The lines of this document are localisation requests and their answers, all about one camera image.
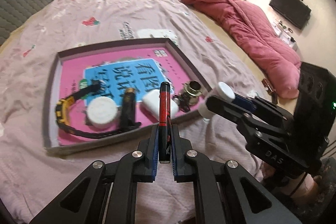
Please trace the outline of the small white pill bottle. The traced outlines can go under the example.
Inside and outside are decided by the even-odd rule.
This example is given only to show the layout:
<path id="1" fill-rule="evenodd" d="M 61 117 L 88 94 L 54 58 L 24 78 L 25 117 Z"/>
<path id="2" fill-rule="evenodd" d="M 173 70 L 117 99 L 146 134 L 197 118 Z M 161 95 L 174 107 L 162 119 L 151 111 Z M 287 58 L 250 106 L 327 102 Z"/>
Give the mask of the small white pill bottle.
<path id="1" fill-rule="evenodd" d="M 199 104 L 198 112 L 205 121 L 209 121 L 223 104 L 223 102 L 232 102 L 236 95 L 232 88 L 224 82 L 218 82 L 217 85 L 206 95 L 205 100 Z"/>

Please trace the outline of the brass metal fitting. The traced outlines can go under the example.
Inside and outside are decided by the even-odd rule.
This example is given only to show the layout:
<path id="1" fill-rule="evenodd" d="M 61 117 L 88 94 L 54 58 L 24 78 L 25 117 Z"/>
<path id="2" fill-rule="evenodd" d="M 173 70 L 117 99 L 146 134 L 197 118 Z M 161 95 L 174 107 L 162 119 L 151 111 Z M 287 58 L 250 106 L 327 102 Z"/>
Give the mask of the brass metal fitting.
<path id="1" fill-rule="evenodd" d="M 185 100 L 187 105 L 194 106 L 198 103 L 202 95 L 202 86 L 198 81 L 189 81 L 183 84 L 180 96 Z"/>

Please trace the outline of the large white jar lid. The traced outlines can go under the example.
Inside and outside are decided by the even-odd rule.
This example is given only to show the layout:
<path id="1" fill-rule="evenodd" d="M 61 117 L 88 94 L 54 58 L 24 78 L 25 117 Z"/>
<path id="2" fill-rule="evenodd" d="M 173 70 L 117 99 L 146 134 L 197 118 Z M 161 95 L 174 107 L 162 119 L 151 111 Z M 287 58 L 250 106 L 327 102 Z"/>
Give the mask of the large white jar lid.
<path id="1" fill-rule="evenodd" d="M 112 125 L 117 117 L 116 102 L 109 97 L 94 98 L 87 106 L 87 118 L 91 125 L 98 129 L 106 129 Z"/>

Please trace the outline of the black gold lighter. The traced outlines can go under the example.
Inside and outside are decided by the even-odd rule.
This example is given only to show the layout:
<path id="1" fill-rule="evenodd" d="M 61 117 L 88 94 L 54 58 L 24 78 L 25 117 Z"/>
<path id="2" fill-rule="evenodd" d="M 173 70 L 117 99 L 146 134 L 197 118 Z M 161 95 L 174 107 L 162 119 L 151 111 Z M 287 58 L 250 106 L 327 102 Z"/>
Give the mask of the black gold lighter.
<path id="1" fill-rule="evenodd" d="M 135 126 L 135 90 L 134 88 L 126 88 L 122 98 L 121 115 L 120 115 L 120 129 L 128 130 Z"/>

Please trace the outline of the yellow black wristwatch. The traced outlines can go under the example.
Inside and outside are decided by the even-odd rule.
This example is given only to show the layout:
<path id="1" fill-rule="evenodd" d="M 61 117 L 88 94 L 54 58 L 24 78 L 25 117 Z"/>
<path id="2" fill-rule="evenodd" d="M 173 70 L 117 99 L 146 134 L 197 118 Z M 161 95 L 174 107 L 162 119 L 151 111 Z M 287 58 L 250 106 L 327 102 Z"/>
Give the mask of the yellow black wristwatch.
<path id="1" fill-rule="evenodd" d="M 106 97 L 105 92 L 107 89 L 108 87 L 103 80 L 94 80 L 85 88 L 79 89 L 67 97 L 60 98 L 55 106 L 55 119 L 58 128 L 70 135 L 92 140 L 104 139 L 140 128 L 141 122 L 136 121 L 135 116 L 134 127 L 126 131 L 120 129 L 121 106 L 117 104 L 117 117 L 110 127 L 98 129 L 91 125 L 87 118 L 87 106 L 94 98 Z"/>

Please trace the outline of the black key bundle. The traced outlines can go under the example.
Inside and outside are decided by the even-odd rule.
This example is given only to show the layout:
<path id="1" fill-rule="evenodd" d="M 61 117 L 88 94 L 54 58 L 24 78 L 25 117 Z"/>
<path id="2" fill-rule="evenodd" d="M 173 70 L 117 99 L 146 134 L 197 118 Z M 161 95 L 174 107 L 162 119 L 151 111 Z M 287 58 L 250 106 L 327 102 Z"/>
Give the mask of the black key bundle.
<path id="1" fill-rule="evenodd" d="M 173 101 L 178 105 L 180 111 L 187 113 L 190 111 L 190 106 L 187 102 L 187 99 L 183 96 L 173 96 Z"/>

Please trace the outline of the white earbuds case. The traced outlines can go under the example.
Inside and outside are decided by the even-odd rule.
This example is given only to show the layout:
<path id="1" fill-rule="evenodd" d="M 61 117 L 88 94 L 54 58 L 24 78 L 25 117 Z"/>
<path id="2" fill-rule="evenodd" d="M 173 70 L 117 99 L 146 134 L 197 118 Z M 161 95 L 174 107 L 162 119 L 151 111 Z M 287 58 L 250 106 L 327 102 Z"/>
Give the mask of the white earbuds case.
<path id="1" fill-rule="evenodd" d="M 156 120 L 159 120 L 159 99 L 160 91 L 158 89 L 151 90 L 150 92 L 146 93 L 142 98 L 142 104 L 147 111 L 151 113 L 152 116 Z M 178 105 L 173 101 L 170 100 L 170 116 L 174 118 L 179 111 Z"/>

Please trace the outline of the red quilted comforter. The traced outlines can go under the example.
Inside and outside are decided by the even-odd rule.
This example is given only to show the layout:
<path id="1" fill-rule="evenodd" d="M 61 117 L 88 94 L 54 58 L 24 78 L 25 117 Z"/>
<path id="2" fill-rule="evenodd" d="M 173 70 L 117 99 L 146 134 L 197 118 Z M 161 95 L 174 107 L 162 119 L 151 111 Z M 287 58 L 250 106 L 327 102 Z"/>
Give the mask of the red quilted comforter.
<path id="1" fill-rule="evenodd" d="M 180 0 L 212 18 L 266 74 L 278 96 L 298 97 L 301 59 L 274 31 L 264 11 L 243 0 Z"/>

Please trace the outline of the pink patterned bed sheet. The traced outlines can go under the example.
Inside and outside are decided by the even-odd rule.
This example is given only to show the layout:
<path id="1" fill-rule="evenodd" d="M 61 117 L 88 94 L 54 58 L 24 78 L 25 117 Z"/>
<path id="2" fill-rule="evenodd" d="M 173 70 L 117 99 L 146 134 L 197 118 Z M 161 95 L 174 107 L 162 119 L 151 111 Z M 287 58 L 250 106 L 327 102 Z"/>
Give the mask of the pink patterned bed sheet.
<path id="1" fill-rule="evenodd" d="M 1 53 L 1 199 L 18 223 L 32 220 L 95 160 L 113 162 L 138 139 L 50 157 L 43 148 L 42 114 L 56 53 L 79 43 L 126 40 L 141 29 L 168 29 L 181 51 L 211 85 L 263 94 L 261 83 L 230 50 L 232 39 L 215 34 L 179 0 L 54 0 L 30 18 Z"/>

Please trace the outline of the black wall television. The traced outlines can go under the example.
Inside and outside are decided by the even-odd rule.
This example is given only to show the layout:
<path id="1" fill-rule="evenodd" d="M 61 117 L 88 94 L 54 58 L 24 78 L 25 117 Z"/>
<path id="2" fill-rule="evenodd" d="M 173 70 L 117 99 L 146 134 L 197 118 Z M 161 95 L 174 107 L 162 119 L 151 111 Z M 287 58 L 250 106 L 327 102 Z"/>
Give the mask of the black wall television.
<path id="1" fill-rule="evenodd" d="M 310 19 L 311 9 L 302 0 L 270 0 L 270 7 L 299 30 Z"/>

